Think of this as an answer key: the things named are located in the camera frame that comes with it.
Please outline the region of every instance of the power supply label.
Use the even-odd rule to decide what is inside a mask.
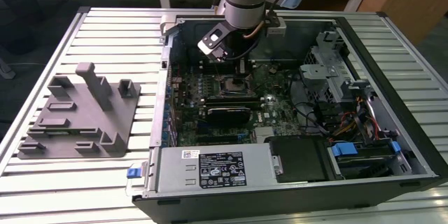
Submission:
[[[204,189],[245,186],[242,152],[200,154],[198,172]]]

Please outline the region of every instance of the slotted metal surface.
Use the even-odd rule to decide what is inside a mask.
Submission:
[[[116,82],[132,79],[142,85],[129,139],[122,158],[20,160],[16,147],[48,99],[46,88],[34,88],[0,145],[0,222],[4,223],[152,223],[126,196],[125,171],[148,158],[150,120],[156,106],[157,72],[162,46],[160,21],[165,14],[209,15],[208,10],[92,8],[77,14],[45,71],[46,76],[68,75],[73,83],[76,63],[96,63],[96,72]],[[386,19],[376,14],[280,12],[280,15],[345,16],[366,45],[393,87],[408,105],[445,160],[448,159],[448,92],[421,56]],[[37,81],[46,86],[49,78]],[[133,180],[133,189],[144,181]],[[332,210],[296,215],[266,216],[212,223],[446,223],[448,187],[402,195],[376,207]]]

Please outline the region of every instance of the motherboard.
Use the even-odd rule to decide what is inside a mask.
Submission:
[[[237,78],[213,68],[213,74],[201,68],[173,70],[177,146],[256,143],[256,128],[272,136],[300,135],[289,97],[292,71],[274,62],[254,63]],[[233,109],[234,116],[222,116],[222,109]]]

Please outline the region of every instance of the blue tab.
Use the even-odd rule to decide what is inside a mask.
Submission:
[[[141,178],[141,168],[129,168],[126,177]]]
[[[341,153],[341,155],[356,155],[357,150],[353,143],[337,143],[334,145]]]
[[[357,150],[353,143],[337,143],[330,148],[334,157],[344,156],[344,155],[356,155]]]
[[[333,151],[334,157],[338,157],[341,155],[341,152],[338,151],[336,146],[332,146],[330,150]]]
[[[394,154],[397,154],[401,151],[401,147],[400,147],[398,142],[397,141],[392,141],[390,145],[392,145]]]

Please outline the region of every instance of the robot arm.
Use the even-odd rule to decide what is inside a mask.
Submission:
[[[198,48],[210,59],[234,60],[245,57],[256,47],[257,33],[265,23],[276,25],[272,12],[273,5],[281,0],[268,0],[273,3],[265,13],[266,0],[222,0],[220,4],[225,21],[208,32],[198,42]],[[301,0],[282,0],[285,7],[294,8]]]

